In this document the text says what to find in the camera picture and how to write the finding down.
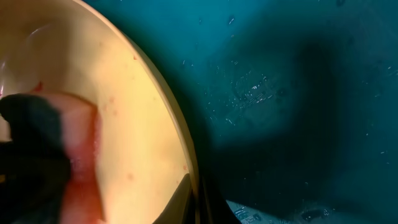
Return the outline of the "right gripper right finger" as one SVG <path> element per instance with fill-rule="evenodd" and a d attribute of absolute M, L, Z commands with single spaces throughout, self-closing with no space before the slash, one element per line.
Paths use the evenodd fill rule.
<path fill-rule="evenodd" d="M 241 224 L 222 197 L 216 183 L 207 176 L 201 176 L 199 190 L 200 223 Z"/>

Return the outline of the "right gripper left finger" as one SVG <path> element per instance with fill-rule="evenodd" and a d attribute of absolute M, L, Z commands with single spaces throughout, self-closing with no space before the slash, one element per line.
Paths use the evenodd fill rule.
<path fill-rule="evenodd" d="M 184 175 L 154 224 L 194 224 L 195 201 L 189 174 Z"/>

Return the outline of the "white plate with red stain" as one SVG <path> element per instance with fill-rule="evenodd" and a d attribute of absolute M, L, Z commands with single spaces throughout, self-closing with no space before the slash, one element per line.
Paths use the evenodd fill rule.
<path fill-rule="evenodd" d="M 143 51 L 83 1 L 1 2 L 1 100 L 64 93 L 98 109 L 103 223 L 154 223 L 184 175 L 198 210 L 193 142 Z"/>

